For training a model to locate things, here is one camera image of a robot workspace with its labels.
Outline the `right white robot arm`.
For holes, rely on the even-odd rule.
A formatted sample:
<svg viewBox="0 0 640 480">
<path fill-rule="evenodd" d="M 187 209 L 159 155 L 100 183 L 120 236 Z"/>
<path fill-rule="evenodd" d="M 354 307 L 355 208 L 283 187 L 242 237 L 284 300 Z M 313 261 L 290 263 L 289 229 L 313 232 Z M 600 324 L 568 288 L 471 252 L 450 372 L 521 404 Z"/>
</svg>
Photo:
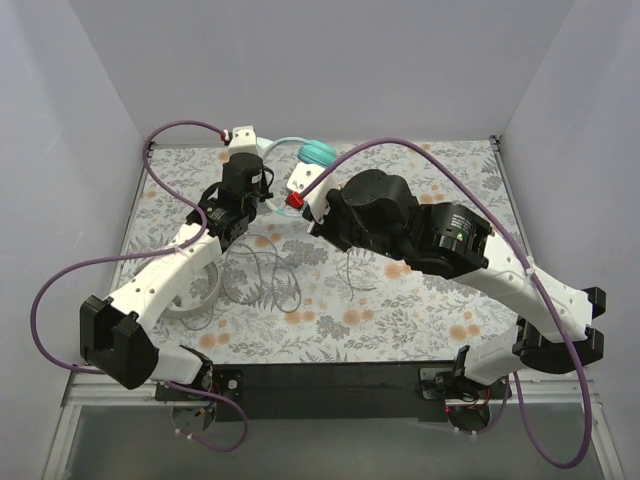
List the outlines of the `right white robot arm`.
<svg viewBox="0 0 640 480">
<path fill-rule="evenodd" d="M 485 219 L 450 202 L 420 203 L 400 176 L 368 169 L 344 184 L 328 176 L 307 196 L 304 216 L 311 235 L 342 251 L 357 247 L 403 261 L 414 271 L 471 287 L 517 314 L 505 333 L 459 352 L 452 383 L 464 397 L 524 367 L 571 372 L 571 347 L 582 365 L 604 356 L 604 336 L 591 325 L 606 309 L 604 291 L 577 290 L 539 272 L 560 316 L 554 323 L 528 270 Z"/>
</svg>

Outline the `teal white headphones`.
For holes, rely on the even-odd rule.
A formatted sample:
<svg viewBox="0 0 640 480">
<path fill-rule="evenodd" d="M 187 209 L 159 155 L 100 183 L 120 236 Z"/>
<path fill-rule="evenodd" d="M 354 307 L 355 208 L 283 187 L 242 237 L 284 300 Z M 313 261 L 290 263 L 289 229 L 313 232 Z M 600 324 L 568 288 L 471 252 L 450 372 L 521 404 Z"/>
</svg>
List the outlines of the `teal white headphones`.
<svg viewBox="0 0 640 480">
<path fill-rule="evenodd" d="M 336 150 L 319 140 L 304 139 L 302 137 L 284 137 L 278 140 L 257 138 L 257 146 L 264 160 L 277 147 L 285 143 L 301 144 L 297 153 L 299 162 L 287 180 L 286 187 L 289 192 L 300 194 L 308 183 L 315 180 L 337 160 Z M 301 217 L 305 208 L 309 207 L 311 220 L 321 224 L 330 211 L 327 200 L 329 191 L 340 189 L 339 182 L 331 174 L 304 198 L 303 208 L 298 213 L 295 213 L 289 207 L 277 206 L 273 200 L 266 200 L 265 203 L 272 212 L 291 218 Z"/>
</svg>

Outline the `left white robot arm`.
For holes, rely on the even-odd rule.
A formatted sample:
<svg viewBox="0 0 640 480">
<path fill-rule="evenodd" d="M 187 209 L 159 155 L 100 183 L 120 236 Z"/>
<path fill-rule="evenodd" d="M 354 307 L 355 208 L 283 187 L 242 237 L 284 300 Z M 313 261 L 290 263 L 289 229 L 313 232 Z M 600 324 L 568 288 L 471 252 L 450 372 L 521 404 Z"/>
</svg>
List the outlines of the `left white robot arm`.
<svg viewBox="0 0 640 480">
<path fill-rule="evenodd" d="M 264 173 L 258 154 L 231 154 L 221 180 L 205 191 L 178 230 L 172 253 L 151 260 L 107 298 L 90 296 L 82 304 L 84 360 L 129 390 L 148 380 L 168 380 L 193 400 L 211 392 L 213 377 L 203 355 L 184 346 L 158 347 L 150 334 L 181 288 L 247 231 L 268 193 Z"/>
</svg>

